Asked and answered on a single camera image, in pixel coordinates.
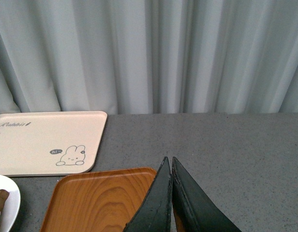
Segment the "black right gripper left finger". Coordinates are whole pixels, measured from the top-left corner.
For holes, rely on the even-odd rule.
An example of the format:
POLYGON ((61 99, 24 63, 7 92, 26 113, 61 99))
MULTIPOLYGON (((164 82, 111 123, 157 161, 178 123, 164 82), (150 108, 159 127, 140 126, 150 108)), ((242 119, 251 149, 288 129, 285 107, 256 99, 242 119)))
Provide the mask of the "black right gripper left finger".
POLYGON ((171 227, 173 177, 164 157, 146 196, 125 232, 169 232, 171 227))

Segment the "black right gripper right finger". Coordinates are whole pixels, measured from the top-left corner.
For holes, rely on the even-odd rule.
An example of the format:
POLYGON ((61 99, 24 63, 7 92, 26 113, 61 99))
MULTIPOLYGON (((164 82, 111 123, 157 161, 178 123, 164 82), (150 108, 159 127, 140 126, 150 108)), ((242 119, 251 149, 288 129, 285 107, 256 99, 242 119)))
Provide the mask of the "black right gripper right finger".
POLYGON ((176 157, 172 160, 173 209, 180 232, 239 232, 176 157))

